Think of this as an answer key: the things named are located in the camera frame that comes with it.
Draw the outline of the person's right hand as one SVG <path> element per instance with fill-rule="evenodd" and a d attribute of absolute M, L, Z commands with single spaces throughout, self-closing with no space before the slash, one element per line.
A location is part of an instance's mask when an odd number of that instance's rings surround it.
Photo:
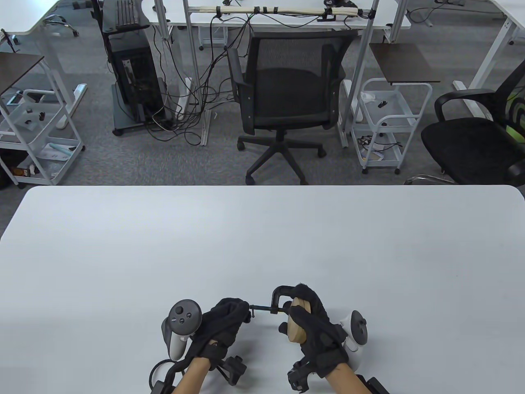
<path fill-rule="evenodd" d="M 320 378 L 325 378 L 349 360 L 342 346 L 342 330 L 330 322 L 319 296 L 306 284 L 293 287 L 290 297 L 310 303 L 310 312 L 296 305 L 289 307 L 288 315 L 306 333 L 306 341 L 301 344 L 305 360 L 315 367 Z"/>

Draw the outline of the person's left hand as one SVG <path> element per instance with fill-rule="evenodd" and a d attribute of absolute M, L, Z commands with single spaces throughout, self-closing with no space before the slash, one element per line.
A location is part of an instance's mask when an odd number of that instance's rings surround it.
<path fill-rule="evenodd" d="M 248 302 L 239 298 L 223 298 L 204 313 L 198 330 L 193 334 L 185 361 L 206 358 L 213 370 L 227 355 L 243 323 L 251 321 Z"/>

